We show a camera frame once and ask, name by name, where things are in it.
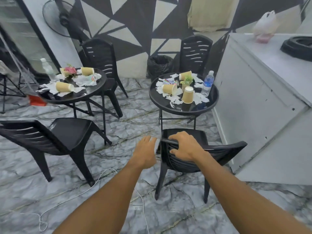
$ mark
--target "forearm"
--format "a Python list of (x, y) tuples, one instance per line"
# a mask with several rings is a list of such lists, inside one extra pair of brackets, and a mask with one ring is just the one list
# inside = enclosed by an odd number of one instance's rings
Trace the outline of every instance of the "forearm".
[(68, 216), (54, 233), (119, 233), (141, 172), (140, 167), (128, 163)]
[(240, 234), (311, 234), (304, 224), (238, 180), (208, 153), (196, 156), (195, 163)]

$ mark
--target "right arm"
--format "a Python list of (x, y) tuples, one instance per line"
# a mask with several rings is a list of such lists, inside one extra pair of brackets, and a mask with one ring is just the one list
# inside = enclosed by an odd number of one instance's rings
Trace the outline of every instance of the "right arm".
[(195, 162), (200, 168), (240, 234), (312, 234), (303, 223), (224, 169), (193, 136), (183, 131), (169, 139), (179, 142), (179, 149), (173, 149), (171, 153), (182, 160)]

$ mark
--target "trash bin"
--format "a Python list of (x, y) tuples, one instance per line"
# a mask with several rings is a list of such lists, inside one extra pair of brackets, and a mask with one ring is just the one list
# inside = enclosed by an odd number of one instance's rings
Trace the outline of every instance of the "trash bin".
[(173, 59), (166, 55), (151, 56), (147, 60), (147, 78), (154, 80), (160, 75), (170, 73), (174, 69)]

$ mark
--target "human hand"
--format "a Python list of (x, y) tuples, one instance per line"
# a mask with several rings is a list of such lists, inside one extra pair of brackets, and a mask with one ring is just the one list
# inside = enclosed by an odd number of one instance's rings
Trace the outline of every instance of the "human hand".
[(168, 139), (175, 139), (179, 142), (179, 149), (172, 149), (170, 153), (184, 161), (194, 161), (194, 156), (205, 152), (195, 138), (185, 131), (170, 135)]
[(141, 169), (151, 168), (156, 163), (155, 142), (157, 138), (151, 136), (143, 137), (136, 145), (133, 155), (128, 163), (138, 166)]

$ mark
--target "left arm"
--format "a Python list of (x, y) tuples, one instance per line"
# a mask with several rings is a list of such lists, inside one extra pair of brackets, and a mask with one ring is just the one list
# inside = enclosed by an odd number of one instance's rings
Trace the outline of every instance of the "left arm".
[(156, 163), (156, 138), (152, 138), (151, 141), (150, 138), (144, 137), (135, 147), (126, 166), (74, 210), (53, 233), (119, 233), (142, 170)]

